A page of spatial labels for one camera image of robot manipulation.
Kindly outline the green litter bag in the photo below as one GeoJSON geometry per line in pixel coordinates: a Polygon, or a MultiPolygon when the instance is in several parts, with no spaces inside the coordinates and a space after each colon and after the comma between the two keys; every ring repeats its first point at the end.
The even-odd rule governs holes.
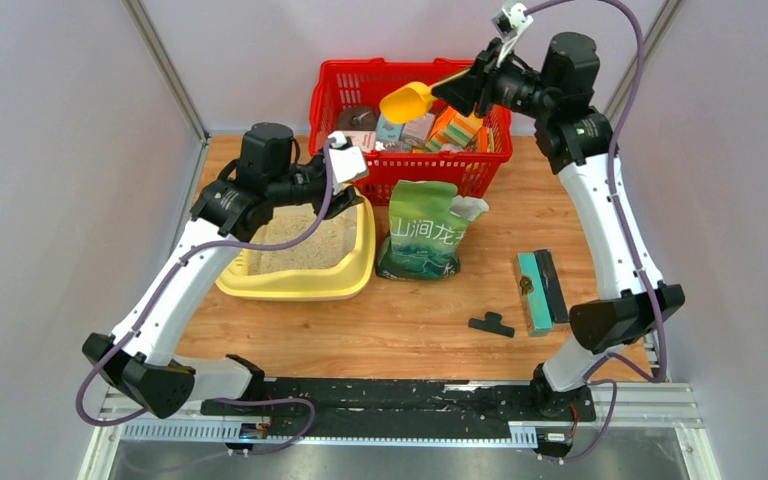
{"type": "Polygon", "coordinates": [[[461,271],[458,248],[470,225],[489,211],[456,185],[401,180],[388,205],[389,230],[375,273],[390,280],[442,280],[461,271]]]}

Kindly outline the yellow plastic scoop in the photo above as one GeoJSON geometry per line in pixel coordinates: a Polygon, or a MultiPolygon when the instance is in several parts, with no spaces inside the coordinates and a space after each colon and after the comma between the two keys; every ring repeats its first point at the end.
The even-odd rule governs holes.
{"type": "Polygon", "coordinates": [[[414,81],[389,93],[379,102],[381,114],[390,122],[406,124],[428,113],[440,113],[448,104],[434,95],[436,84],[414,81]]]}

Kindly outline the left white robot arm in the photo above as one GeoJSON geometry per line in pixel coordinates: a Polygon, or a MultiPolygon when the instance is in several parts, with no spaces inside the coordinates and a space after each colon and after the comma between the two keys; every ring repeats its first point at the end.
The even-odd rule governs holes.
{"type": "Polygon", "coordinates": [[[352,184],[367,175],[368,165],[363,150],[343,132],[330,134],[305,164],[298,161],[300,153],[295,134],[283,124],[261,122],[247,131],[239,157],[201,190],[146,293],[111,333],[85,340],[88,376],[102,377],[136,403],[128,420],[146,413],[165,419],[190,401],[228,401],[243,415],[264,405],[262,372],[251,362],[232,354],[185,359],[176,350],[205,295],[242,251],[292,248],[324,220],[360,203],[352,184]],[[311,206],[316,216],[298,237],[253,243],[276,209],[301,205],[311,206]]]}

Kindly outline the black bag clip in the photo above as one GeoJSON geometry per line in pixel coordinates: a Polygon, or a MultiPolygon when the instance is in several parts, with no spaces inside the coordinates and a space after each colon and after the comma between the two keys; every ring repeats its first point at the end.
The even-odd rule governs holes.
{"type": "Polygon", "coordinates": [[[471,329],[500,335],[506,338],[513,338],[515,336],[515,329],[511,326],[503,323],[503,317],[496,312],[486,312],[484,317],[470,318],[468,320],[468,327],[471,329]]]}

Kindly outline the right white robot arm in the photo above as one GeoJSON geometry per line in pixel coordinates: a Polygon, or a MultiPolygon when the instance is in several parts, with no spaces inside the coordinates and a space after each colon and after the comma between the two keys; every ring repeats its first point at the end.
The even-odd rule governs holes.
{"type": "Polygon", "coordinates": [[[598,297],[570,309],[570,336],[534,372],[530,404],[546,419],[565,411],[569,392],[584,387],[603,362],[662,333],[685,302],[682,286],[666,283],[648,255],[623,185],[617,129],[591,104],[599,68],[596,43],[584,34],[555,35],[538,70],[494,39],[468,68],[431,88],[463,114],[483,117],[500,106],[532,118],[538,148],[582,225],[598,297]]]}

